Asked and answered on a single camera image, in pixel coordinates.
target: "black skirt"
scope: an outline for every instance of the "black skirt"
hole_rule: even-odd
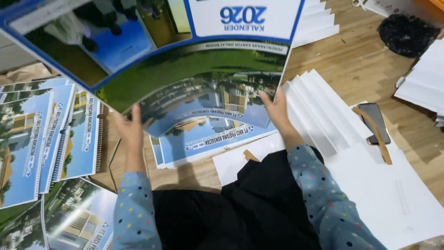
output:
[[[249,161],[221,194],[161,190],[153,199],[163,249],[321,249],[285,150]]]

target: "blue polka dot shirt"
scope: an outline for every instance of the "blue polka dot shirt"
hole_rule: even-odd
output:
[[[341,191],[308,145],[294,147],[288,152],[288,161],[322,249],[386,249],[361,221],[356,204]],[[114,210],[114,250],[162,248],[152,202],[148,177],[125,173]]]

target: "blue border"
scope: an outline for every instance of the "blue border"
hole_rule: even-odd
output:
[[[190,38],[188,40],[183,40],[183,41],[179,41],[179,42],[176,42],[176,43],[172,43],[172,44],[163,46],[163,47],[153,51],[152,53],[150,53],[150,54],[148,54],[148,55],[146,55],[144,57],[141,57],[141,58],[135,60],[131,64],[128,64],[124,68],[122,68],[119,71],[115,72],[113,75],[106,77],[101,82],[97,83],[95,86],[92,86],[92,87],[90,87],[89,85],[85,84],[82,80],[80,80],[78,77],[76,77],[74,74],[69,72],[62,65],[60,65],[54,59],[52,59],[50,56],[48,56],[45,52],[43,52],[38,47],[33,45],[30,41],[28,41],[25,38],[25,36],[20,35],[17,31],[15,31],[14,29],[12,29],[9,26],[7,26],[7,24],[9,23],[7,21],[7,19],[11,19],[11,17],[14,17],[14,20],[15,20],[19,16],[22,16],[22,15],[24,15],[27,12],[31,12],[31,11],[37,9],[37,4],[38,3],[43,3],[44,0],[28,0],[28,1],[24,0],[23,2],[15,3],[15,4],[7,7],[6,9],[1,10],[0,11],[0,28],[3,29],[9,35],[11,35],[14,39],[19,41],[22,45],[24,45],[25,47],[28,47],[30,50],[32,50],[37,56],[43,58],[49,64],[54,66],[54,68],[56,68],[62,74],[64,74],[65,76],[71,78],[71,80],[73,80],[76,83],[80,84],[85,89],[87,89],[87,90],[89,90],[91,92],[94,92],[94,91],[100,89],[101,87],[103,87],[107,82],[110,81],[110,79],[112,77],[117,76],[118,74],[120,74],[124,70],[132,67],[133,65],[135,65],[135,64],[137,64],[137,63],[139,63],[139,62],[141,62],[141,61],[143,61],[143,60],[145,60],[145,59],[147,59],[147,58],[149,58],[151,56],[154,56],[156,54],[162,53],[162,52],[164,52],[166,50],[169,50],[169,49],[172,49],[172,48],[180,47],[180,46],[187,45],[187,44],[194,44],[194,43],[198,43],[198,42],[208,41],[208,40],[252,39],[252,40],[267,40],[267,41],[272,41],[272,42],[287,43],[287,44],[289,44],[289,52],[287,53],[287,56],[288,56],[289,53],[290,53],[290,50],[291,50],[291,43],[293,42],[293,38],[294,38],[294,34],[296,32],[297,24],[299,23],[299,19],[301,17],[302,8],[304,7],[304,3],[305,3],[305,0],[301,0],[301,2],[299,4],[298,13],[296,15],[296,19],[295,19],[294,24],[293,24],[293,30],[291,32],[290,39],[282,39],[282,38],[268,37],[268,36],[249,36],[249,35],[232,35],[232,36],[219,35],[219,36],[199,37],[199,36],[196,35],[196,30],[195,30],[195,27],[194,27],[194,21],[193,21],[193,16],[191,14],[191,8],[190,8],[189,1],[190,0],[183,0],[184,5],[185,5],[186,14],[188,16],[188,21],[190,23],[190,29],[191,29],[192,38]]]

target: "wooden surface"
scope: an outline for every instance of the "wooden surface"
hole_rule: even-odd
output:
[[[377,27],[383,17],[355,8],[350,1],[328,0],[336,14],[339,34],[292,51],[283,80],[316,69],[348,104],[376,102],[395,143],[403,150],[421,179],[444,204],[444,134],[434,127],[433,113],[393,97],[395,83],[414,62],[398,56],[380,40]],[[120,143],[111,162],[116,183],[123,174],[125,144]],[[145,154],[153,189],[195,189],[218,192],[221,188],[211,158],[177,169],[156,169],[149,137]],[[110,174],[92,176],[109,186]]]

